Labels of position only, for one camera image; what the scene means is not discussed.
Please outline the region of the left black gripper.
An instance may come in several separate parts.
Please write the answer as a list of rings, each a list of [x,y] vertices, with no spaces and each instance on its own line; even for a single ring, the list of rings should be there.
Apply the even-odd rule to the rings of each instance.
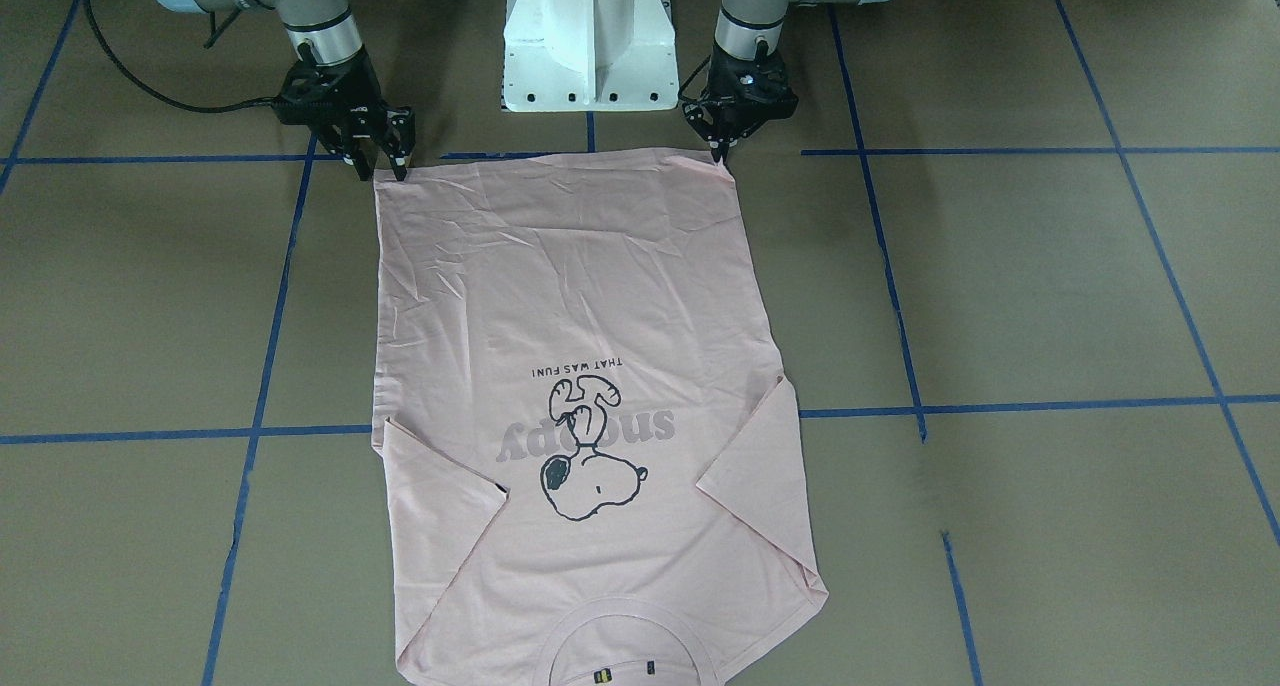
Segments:
[[[785,120],[797,108],[780,52],[760,52],[737,60],[724,51],[710,52],[694,74],[707,74],[699,97],[682,97],[682,116],[710,147],[713,163],[722,165],[730,147],[754,134],[768,122]]]

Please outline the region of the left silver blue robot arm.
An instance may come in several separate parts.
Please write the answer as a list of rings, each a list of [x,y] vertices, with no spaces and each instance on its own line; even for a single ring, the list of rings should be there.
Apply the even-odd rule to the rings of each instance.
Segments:
[[[698,97],[681,95],[687,125],[722,163],[740,140],[797,108],[780,40],[791,6],[874,4],[891,0],[721,0],[713,49],[698,67],[705,74]]]

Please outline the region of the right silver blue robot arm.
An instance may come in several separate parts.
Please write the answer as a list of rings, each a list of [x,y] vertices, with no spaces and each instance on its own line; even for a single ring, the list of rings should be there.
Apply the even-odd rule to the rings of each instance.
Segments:
[[[291,40],[296,61],[275,97],[265,99],[283,125],[306,127],[326,154],[370,180],[374,145],[389,159],[390,172],[407,175],[415,145],[411,108],[385,101],[348,0],[155,0],[170,12],[275,12]]]

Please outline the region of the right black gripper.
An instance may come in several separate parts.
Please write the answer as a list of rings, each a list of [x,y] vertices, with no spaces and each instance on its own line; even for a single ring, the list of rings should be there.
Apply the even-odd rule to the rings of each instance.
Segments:
[[[284,125],[306,125],[320,147],[340,147],[343,161],[362,183],[372,179],[364,138],[372,140],[387,154],[396,180],[406,180],[416,113],[388,106],[367,49],[334,65],[294,61],[274,99],[274,115]]]

